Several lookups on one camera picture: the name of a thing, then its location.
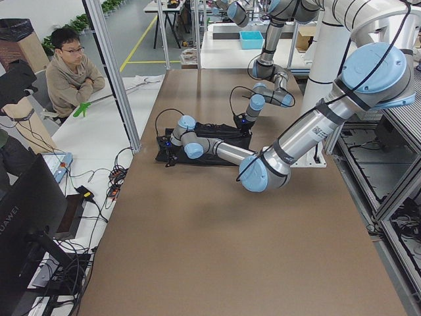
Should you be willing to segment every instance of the black monitor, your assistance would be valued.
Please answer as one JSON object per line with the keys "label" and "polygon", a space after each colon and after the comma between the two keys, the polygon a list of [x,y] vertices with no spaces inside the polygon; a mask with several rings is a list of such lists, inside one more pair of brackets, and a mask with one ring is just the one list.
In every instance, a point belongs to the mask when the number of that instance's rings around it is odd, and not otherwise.
{"label": "black monitor", "polygon": [[45,252],[72,260],[53,241],[67,200],[41,155],[0,201],[0,314],[12,315]]}

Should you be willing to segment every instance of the blue plastic bin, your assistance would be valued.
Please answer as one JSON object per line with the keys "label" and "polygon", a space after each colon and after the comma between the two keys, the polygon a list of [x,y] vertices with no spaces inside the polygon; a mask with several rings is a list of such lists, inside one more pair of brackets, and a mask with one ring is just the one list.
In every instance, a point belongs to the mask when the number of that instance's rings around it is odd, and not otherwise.
{"label": "blue plastic bin", "polygon": [[263,36],[259,31],[240,31],[239,41],[242,49],[261,49]]}

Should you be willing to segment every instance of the black trash bag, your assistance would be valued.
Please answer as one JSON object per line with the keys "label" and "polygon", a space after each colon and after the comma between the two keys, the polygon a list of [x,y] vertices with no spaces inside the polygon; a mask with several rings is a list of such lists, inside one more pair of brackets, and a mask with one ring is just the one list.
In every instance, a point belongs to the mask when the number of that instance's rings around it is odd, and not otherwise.
{"label": "black trash bag", "polygon": [[[190,159],[182,147],[168,147],[172,131],[173,128],[166,128],[165,135],[157,137],[159,151],[155,160],[165,162],[166,167],[174,166],[176,163],[200,166],[234,166],[233,163],[209,153],[204,154],[198,159]],[[238,128],[225,124],[201,124],[200,122],[196,122],[195,133],[199,137],[219,138],[227,144],[241,147],[243,149],[249,149],[251,141],[250,131],[241,132]]]}
{"label": "black trash bag", "polygon": [[0,40],[20,41],[33,31],[34,29],[29,18],[0,19]]}

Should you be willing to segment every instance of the office chair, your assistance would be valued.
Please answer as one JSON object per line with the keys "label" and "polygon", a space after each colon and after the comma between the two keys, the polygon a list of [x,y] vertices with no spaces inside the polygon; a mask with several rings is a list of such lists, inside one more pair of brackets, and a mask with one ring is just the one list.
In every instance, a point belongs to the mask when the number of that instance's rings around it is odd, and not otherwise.
{"label": "office chair", "polygon": [[45,77],[45,70],[41,70],[35,73],[37,80],[32,84],[35,88],[38,89],[37,92],[32,94],[34,99],[42,106],[43,110],[39,114],[43,119],[51,119],[53,122],[61,125],[60,120],[58,119],[58,114],[53,108],[53,103],[48,96],[47,89],[47,79]]}

